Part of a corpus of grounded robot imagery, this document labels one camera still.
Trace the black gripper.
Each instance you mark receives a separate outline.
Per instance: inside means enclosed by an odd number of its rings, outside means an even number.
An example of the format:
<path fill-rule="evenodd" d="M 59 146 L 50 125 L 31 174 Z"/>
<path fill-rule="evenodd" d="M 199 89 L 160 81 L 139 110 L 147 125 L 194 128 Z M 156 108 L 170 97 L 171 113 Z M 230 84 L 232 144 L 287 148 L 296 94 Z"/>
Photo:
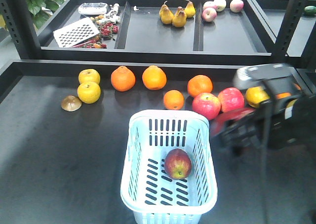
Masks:
<path fill-rule="evenodd" d="M 282 149 L 286 146 L 286 133 L 280 119 L 273 115 L 272 103 L 262 103 L 242 119 L 227 122 L 219 140 L 222 147 L 240 156 L 248 147 Z"/>

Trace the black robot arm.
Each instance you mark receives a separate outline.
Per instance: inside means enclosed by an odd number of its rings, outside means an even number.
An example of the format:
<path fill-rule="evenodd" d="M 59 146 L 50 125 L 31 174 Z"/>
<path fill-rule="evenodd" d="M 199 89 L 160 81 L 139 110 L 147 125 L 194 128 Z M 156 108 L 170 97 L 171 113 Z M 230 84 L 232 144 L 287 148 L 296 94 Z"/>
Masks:
<path fill-rule="evenodd" d="M 212 124 L 212 136 L 224 147 L 282 149 L 305 145 L 316 150 L 316 96 L 267 99 L 259 108 L 242 108 L 220 114 Z"/>

